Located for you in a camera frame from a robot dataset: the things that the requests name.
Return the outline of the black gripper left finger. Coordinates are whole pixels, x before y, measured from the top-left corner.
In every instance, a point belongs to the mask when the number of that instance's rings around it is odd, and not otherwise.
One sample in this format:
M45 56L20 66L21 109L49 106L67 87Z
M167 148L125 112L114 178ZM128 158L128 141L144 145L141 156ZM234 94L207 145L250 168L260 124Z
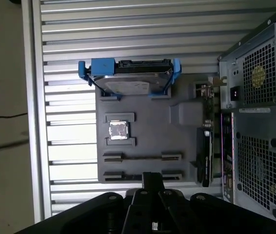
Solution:
M20 231L21 234L150 234L152 173L125 197L107 192Z

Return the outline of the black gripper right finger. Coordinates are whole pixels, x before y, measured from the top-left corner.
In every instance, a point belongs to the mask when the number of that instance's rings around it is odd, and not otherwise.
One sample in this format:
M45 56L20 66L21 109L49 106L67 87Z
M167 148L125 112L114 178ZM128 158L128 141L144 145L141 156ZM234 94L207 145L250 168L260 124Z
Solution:
M276 234L276 221L205 193L187 200L166 189L159 173L152 174L152 189L152 215L174 234Z

